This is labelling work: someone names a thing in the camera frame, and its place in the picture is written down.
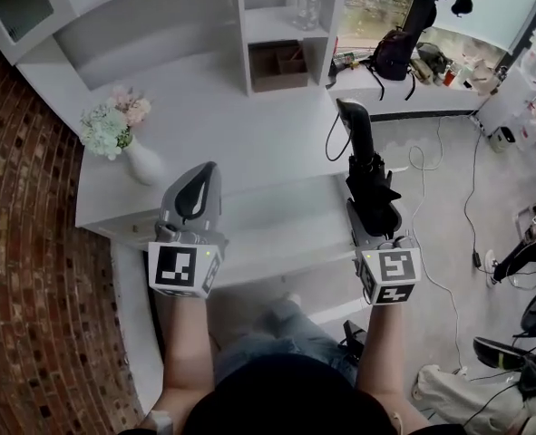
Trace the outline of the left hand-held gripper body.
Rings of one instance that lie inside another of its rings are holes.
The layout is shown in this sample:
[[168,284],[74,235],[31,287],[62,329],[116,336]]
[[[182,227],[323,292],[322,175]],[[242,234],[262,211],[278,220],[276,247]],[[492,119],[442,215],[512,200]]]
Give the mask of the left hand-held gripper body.
[[206,299],[229,241],[215,223],[173,226],[159,222],[148,245],[149,287],[163,295]]

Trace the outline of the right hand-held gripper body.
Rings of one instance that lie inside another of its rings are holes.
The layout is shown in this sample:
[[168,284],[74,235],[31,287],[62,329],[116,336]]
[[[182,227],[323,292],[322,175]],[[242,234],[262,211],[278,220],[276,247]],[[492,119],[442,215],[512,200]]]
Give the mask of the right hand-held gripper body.
[[407,302],[422,279],[421,252],[405,237],[356,249],[356,276],[370,305]]

